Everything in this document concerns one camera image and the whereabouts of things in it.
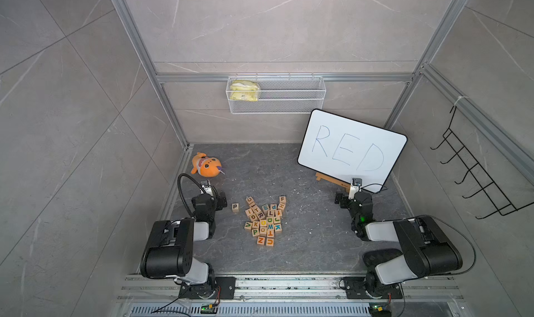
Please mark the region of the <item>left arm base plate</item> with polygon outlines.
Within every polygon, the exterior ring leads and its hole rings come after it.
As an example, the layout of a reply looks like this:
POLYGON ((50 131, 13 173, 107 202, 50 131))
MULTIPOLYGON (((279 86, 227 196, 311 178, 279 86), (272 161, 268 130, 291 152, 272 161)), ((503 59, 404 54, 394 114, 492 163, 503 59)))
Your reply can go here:
POLYGON ((179 297, 192 300, 232 300, 235 290, 235 277, 215 277, 209 278, 204 284, 182 284, 179 297))

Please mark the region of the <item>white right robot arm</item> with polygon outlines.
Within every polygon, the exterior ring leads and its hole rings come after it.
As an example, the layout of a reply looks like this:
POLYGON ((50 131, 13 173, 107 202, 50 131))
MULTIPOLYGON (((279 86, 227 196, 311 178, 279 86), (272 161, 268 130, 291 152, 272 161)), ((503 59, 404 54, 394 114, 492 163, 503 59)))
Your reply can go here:
POLYGON ((473 269, 463 267, 460 250, 446 235, 445 221, 434 215, 377 221, 371 193, 359 178, 354 178, 345 192, 335 195, 335 204, 348 210, 352 231, 364 242, 392 242, 397 248, 366 252, 362 260, 364 277, 340 279, 346 293, 363 290, 368 297, 392 297, 403 282, 432 276, 463 275, 473 269))

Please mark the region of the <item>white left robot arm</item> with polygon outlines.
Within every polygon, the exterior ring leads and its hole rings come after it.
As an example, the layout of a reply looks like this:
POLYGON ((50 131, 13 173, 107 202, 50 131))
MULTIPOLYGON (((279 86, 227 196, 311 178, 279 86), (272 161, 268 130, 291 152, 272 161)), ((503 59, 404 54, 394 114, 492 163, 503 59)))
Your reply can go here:
POLYGON ((177 189, 188 216, 153 224, 141 257, 140 273, 147 279, 172 279, 188 298, 219 299, 222 290, 213 267, 198 261, 193 248, 195 242, 213 238, 216 212, 228 206, 225 193, 188 174, 178 176, 177 189))

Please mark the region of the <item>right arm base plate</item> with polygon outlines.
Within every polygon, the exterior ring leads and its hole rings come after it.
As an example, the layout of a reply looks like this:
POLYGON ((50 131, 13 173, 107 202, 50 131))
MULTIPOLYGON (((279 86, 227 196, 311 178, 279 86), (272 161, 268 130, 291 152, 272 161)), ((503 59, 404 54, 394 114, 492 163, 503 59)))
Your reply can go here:
POLYGON ((345 291, 347 299, 402 299, 404 298, 400 284, 383 285, 380 281, 366 277, 343 277, 338 287, 345 291))

